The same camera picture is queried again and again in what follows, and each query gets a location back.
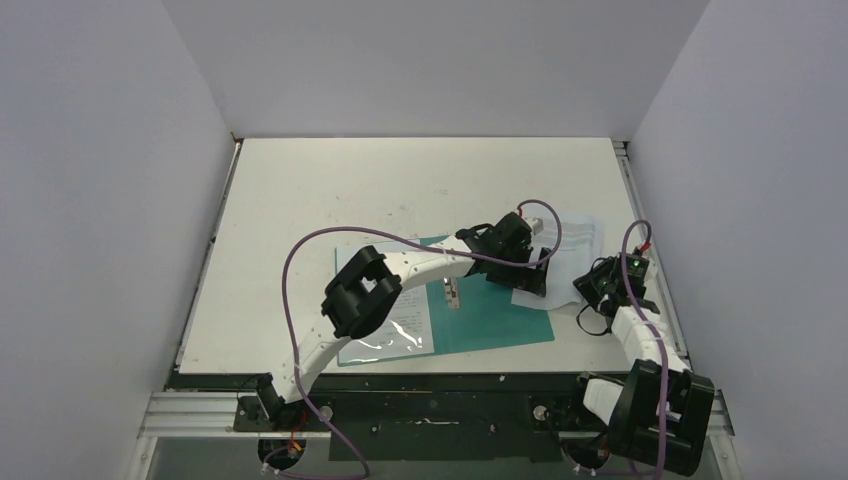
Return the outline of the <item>white paper sheet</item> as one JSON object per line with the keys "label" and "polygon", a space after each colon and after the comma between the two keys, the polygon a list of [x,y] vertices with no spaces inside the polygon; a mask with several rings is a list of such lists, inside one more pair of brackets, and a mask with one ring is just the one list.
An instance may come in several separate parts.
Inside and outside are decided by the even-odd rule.
{"label": "white paper sheet", "polygon": [[377,330],[343,347],[337,355],[337,364],[347,367],[434,352],[427,287],[419,286],[398,297]]}
{"label": "white paper sheet", "polygon": [[514,289],[513,305],[550,311],[582,301],[573,281],[602,256],[605,225],[599,217],[588,214],[559,213],[559,218],[563,237],[548,265],[545,296]]}

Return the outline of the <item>teal plastic folder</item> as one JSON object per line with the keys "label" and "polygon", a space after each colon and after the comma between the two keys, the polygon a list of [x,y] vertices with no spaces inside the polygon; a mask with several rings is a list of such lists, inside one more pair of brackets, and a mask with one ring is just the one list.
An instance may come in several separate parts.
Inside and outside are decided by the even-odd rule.
{"label": "teal plastic folder", "polygon": [[458,279],[461,307],[447,307],[443,282],[427,287],[436,356],[551,342],[549,314],[511,303],[512,290],[483,276]]}

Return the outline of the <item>metal folder clip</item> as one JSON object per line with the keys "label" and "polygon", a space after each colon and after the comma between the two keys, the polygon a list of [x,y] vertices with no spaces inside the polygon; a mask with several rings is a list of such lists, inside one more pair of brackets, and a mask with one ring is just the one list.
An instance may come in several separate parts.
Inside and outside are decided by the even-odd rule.
{"label": "metal folder clip", "polygon": [[451,310],[458,310],[461,307],[458,280],[455,277],[444,278],[443,290],[447,307]]}

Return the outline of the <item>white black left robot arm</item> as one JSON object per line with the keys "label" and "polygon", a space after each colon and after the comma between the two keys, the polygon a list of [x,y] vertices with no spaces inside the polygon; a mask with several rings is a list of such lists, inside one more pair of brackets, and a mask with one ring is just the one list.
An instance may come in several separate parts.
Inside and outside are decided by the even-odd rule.
{"label": "white black left robot arm", "polygon": [[[560,218],[555,217],[553,222],[555,241],[541,249],[537,260],[531,258],[532,241],[543,231],[544,221],[525,217],[520,210],[507,213],[496,224],[460,229],[430,245],[358,226],[323,228],[301,238],[288,253],[281,272],[291,354],[279,369],[261,375],[257,382],[262,421],[273,430],[290,428],[298,417],[297,402],[307,401],[314,382],[332,358],[352,341],[377,331],[408,290],[445,278],[483,275],[491,283],[545,296],[548,265],[563,240]],[[360,231],[406,248],[390,253],[382,253],[373,245],[360,248],[326,285],[319,319],[305,333],[297,334],[288,294],[289,270],[296,253],[318,236]]]}

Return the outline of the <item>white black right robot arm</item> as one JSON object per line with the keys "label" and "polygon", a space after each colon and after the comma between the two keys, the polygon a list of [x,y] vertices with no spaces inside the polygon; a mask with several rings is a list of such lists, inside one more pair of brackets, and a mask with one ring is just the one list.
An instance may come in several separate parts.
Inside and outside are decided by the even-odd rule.
{"label": "white black right robot arm", "polygon": [[635,254],[610,256],[574,280],[632,366],[624,380],[585,375],[565,414],[580,429],[601,420],[610,453],[690,477],[700,465],[715,386],[675,352],[659,307],[645,297],[649,267]]}

